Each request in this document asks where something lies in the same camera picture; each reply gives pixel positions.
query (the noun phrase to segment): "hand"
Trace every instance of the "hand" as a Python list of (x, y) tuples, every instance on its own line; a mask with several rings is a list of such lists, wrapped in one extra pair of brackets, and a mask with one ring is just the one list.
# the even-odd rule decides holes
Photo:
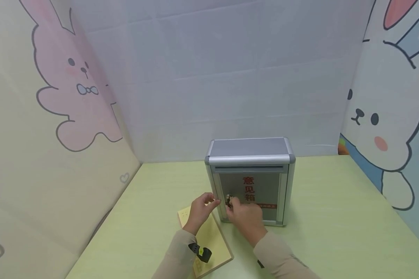
[(242, 205), (236, 197), (233, 197), (230, 203), (233, 208), (225, 206), (228, 219), (236, 226), (250, 245), (255, 247), (267, 233), (262, 223), (262, 209), (254, 203)]
[(205, 223), (213, 209), (220, 204), (220, 200), (214, 200), (212, 193), (204, 193), (191, 204), (188, 221), (183, 226), (183, 230), (196, 235), (200, 227)]

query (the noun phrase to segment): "person's left hand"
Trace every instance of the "person's left hand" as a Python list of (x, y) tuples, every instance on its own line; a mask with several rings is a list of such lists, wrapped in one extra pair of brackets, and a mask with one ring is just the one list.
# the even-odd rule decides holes
[(200, 227), (205, 223), (213, 209), (220, 204), (220, 200), (214, 200), (212, 193), (204, 193), (191, 204), (188, 222), (183, 226), (183, 230), (196, 235)]

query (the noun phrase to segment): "beige sleeve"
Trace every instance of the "beige sleeve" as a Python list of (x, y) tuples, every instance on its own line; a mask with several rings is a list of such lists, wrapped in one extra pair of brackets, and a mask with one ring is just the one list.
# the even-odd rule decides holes
[(196, 237), (191, 233), (182, 229), (177, 231), (152, 279), (188, 278), (196, 258), (196, 254), (188, 245), (195, 242), (197, 242)]
[(256, 244), (254, 254), (276, 279), (319, 279), (277, 235), (268, 232)]

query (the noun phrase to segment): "rabbit eye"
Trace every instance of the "rabbit eye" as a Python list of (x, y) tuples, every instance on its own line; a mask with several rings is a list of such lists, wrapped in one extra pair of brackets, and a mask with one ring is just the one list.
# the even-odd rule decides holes
[(376, 126), (378, 124), (378, 114), (371, 115), (371, 124)]
[(348, 93), (348, 100), (352, 99), (352, 89), (350, 89), (349, 93)]

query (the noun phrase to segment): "metal box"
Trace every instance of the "metal box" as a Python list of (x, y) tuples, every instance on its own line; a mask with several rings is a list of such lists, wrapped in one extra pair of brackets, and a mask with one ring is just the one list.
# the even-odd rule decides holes
[(285, 226), (291, 200), (295, 155), (288, 138), (213, 140), (205, 158), (219, 217), (228, 222), (226, 196), (262, 208), (263, 223)]

